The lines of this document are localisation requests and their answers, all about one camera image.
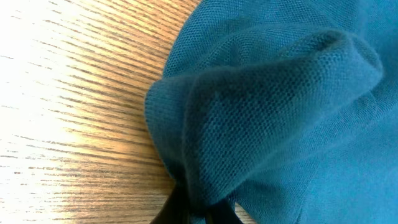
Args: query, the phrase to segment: wooden surface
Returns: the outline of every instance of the wooden surface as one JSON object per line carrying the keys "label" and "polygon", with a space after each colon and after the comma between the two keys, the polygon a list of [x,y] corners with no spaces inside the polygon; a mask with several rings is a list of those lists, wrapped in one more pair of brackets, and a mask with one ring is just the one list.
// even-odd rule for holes
{"label": "wooden surface", "polygon": [[198,2],[2,2],[0,223],[153,219],[173,181],[144,95]]}

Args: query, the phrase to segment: teal cloth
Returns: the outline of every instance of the teal cloth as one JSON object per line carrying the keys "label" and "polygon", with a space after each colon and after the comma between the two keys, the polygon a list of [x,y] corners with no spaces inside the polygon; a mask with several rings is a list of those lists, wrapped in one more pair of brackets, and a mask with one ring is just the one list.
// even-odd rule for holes
{"label": "teal cloth", "polygon": [[145,109],[194,212],[398,223],[396,0],[205,0]]}

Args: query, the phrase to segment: woven texture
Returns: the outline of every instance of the woven texture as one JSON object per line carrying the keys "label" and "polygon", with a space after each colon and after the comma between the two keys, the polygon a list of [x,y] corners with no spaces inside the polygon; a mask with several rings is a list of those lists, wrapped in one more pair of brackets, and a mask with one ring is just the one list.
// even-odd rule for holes
{"label": "woven texture", "polygon": [[398,1],[203,1],[146,120],[193,211],[398,223]]}

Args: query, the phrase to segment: cloth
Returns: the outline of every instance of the cloth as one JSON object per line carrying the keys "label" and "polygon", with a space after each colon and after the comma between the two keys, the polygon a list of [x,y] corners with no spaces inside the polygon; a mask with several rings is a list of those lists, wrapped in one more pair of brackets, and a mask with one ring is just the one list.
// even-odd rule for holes
{"label": "cloth", "polygon": [[145,116],[194,211],[398,223],[398,1],[205,0]]}

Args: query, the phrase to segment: brown wood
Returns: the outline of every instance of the brown wood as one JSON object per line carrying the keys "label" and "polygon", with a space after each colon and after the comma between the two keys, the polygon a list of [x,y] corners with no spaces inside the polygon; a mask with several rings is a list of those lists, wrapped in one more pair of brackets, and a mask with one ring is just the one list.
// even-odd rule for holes
{"label": "brown wood", "polygon": [[2,3],[0,223],[153,219],[173,181],[144,95],[198,2]]}

